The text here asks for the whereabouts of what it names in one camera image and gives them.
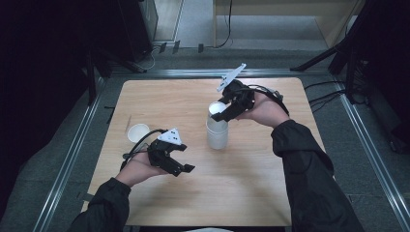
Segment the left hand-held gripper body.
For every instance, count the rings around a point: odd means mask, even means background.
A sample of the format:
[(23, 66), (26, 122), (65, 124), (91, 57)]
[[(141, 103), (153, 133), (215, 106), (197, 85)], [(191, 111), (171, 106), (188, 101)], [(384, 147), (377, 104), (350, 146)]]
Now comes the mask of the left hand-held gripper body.
[(183, 144), (176, 128), (160, 134), (148, 147), (149, 161), (153, 166), (164, 168), (166, 160), (175, 160), (171, 157), (172, 144)]

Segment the person's right hand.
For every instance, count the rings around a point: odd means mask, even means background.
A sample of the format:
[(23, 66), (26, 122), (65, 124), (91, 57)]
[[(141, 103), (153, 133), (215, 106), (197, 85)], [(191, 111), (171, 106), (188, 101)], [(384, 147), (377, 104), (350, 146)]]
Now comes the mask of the person's right hand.
[(261, 93), (254, 94), (253, 108), (237, 117), (237, 120), (253, 120), (273, 129), (289, 119), (288, 114), (276, 102)]

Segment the black stand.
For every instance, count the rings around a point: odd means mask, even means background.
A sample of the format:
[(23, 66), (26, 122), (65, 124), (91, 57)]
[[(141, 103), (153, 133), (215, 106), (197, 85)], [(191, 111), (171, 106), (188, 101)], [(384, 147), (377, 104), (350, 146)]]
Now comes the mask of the black stand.
[(346, 70), (345, 96), (355, 103), (358, 80), (392, 150), (410, 154), (410, 0), (366, 0), (341, 42), (295, 67), (303, 72), (332, 57), (331, 74)]

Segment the light wooden furniture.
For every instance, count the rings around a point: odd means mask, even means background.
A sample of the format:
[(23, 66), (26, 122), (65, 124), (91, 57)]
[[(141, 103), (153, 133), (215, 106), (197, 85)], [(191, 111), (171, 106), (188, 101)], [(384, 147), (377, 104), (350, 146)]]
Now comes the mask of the light wooden furniture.
[(339, 42), (345, 27), (366, 0), (213, 0), (214, 39), (218, 15), (314, 16), (328, 47)]

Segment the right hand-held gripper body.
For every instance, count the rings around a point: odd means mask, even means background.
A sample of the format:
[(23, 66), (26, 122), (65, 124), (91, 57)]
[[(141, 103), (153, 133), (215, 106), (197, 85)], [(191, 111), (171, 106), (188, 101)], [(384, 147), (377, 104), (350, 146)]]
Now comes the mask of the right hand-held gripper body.
[(252, 109), (254, 106), (254, 92), (247, 85), (243, 84), (236, 77), (246, 67), (245, 63), (242, 63), (238, 68), (223, 75), (221, 77), (220, 85), (217, 87), (218, 92), (222, 92), (223, 96), (228, 94), (234, 97), (231, 104), (235, 103), (242, 107), (242, 111)]

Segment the black stand leg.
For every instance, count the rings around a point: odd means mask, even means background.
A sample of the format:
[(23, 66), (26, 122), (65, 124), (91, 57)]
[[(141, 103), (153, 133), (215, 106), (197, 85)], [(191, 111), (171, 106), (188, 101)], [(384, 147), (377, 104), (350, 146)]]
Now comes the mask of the black stand leg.
[(102, 49), (102, 48), (98, 48), (97, 51), (104, 56), (105, 58), (107, 58), (108, 60), (111, 60), (115, 63), (117, 63), (118, 65), (122, 66), (123, 68), (131, 71), (132, 73), (146, 73), (147, 70), (143, 69), (143, 68), (138, 68), (135, 65), (132, 65), (131, 63), (120, 59), (119, 57), (115, 56), (114, 54)]

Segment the person's left hand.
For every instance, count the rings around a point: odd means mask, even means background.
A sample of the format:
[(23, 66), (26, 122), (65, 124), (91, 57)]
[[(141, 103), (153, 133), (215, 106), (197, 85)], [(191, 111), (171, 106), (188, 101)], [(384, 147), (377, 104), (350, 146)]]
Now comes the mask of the person's left hand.
[(132, 188), (151, 177), (165, 174), (166, 171), (152, 166), (149, 161), (148, 153), (143, 152), (135, 155), (119, 172), (115, 179)]

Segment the stack of white paper cups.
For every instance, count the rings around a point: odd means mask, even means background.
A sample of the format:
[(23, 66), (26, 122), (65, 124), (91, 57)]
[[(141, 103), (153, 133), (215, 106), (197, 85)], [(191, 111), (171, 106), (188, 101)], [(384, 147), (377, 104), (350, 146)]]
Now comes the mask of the stack of white paper cups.
[(228, 125), (207, 123), (206, 127), (208, 145), (216, 150), (225, 148), (228, 142)]

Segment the dark curtain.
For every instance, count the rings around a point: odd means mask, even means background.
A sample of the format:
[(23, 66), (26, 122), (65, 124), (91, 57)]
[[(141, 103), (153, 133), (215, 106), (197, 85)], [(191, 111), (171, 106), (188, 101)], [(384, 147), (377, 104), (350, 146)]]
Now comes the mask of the dark curtain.
[(49, 143), (77, 100), (93, 23), (107, 0), (0, 0), (0, 220), (20, 166)]

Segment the metal floor rail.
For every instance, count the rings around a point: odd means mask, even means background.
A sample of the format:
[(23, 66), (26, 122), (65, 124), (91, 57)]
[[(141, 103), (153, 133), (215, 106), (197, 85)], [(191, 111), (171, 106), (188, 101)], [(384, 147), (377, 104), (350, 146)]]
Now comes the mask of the metal floor rail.
[(41, 213), (36, 221), (32, 232), (47, 232), (48, 226), (54, 216), (55, 210), (60, 202), (64, 189), (73, 171), (73, 166), (82, 147), (85, 136), (90, 128), (94, 115), (97, 111), (101, 100), (101, 94), (106, 85), (106, 80), (99, 77), (97, 81), (97, 95), (93, 102), (86, 108), (86, 111), (81, 119), (80, 125), (76, 130), (73, 141), (70, 145), (65, 159), (60, 167), (58, 175), (50, 189)]
[[(193, 70), (149, 70), (147, 72), (131, 72), (117, 70), (112, 73), (112, 77), (123, 76), (125, 78), (145, 79), (145, 78), (221, 78), (231, 72), (231, 69), (193, 69)], [(284, 76), (312, 76), (327, 75), (326, 69), (313, 69), (304, 72), (292, 72), (290, 69), (244, 69), (239, 73), (240, 77), (284, 77)]]
[(389, 201), (392, 210), (397, 218), (403, 232), (410, 232), (410, 208), (407, 206), (405, 198), (399, 191), (390, 171), (371, 138), (363, 118), (360, 116), (358, 108), (352, 104), (347, 97), (342, 97), (341, 102), (348, 117), (358, 135), (366, 156), (372, 169)]

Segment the single white paper cup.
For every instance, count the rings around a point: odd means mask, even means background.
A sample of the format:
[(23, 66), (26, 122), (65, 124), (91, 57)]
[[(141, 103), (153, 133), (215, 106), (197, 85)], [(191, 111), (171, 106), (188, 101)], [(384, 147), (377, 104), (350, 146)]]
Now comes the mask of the single white paper cup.
[(226, 105), (220, 101), (214, 101), (209, 105), (207, 126), (211, 131), (222, 132), (227, 128), (227, 122), (225, 122), (224, 120), (217, 122), (215, 119), (212, 118), (213, 115), (217, 113), (222, 113), (225, 109)]
[(136, 143), (150, 131), (145, 124), (136, 124), (129, 128), (127, 137), (130, 142)]

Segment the black cabinet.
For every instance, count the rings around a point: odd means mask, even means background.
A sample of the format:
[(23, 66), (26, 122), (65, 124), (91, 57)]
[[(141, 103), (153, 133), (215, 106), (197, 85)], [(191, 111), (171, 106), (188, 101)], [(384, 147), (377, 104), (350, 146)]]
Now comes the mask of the black cabinet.
[(155, 0), (117, 0), (125, 26), (125, 58), (135, 62), (153, 50), (158, 26)]

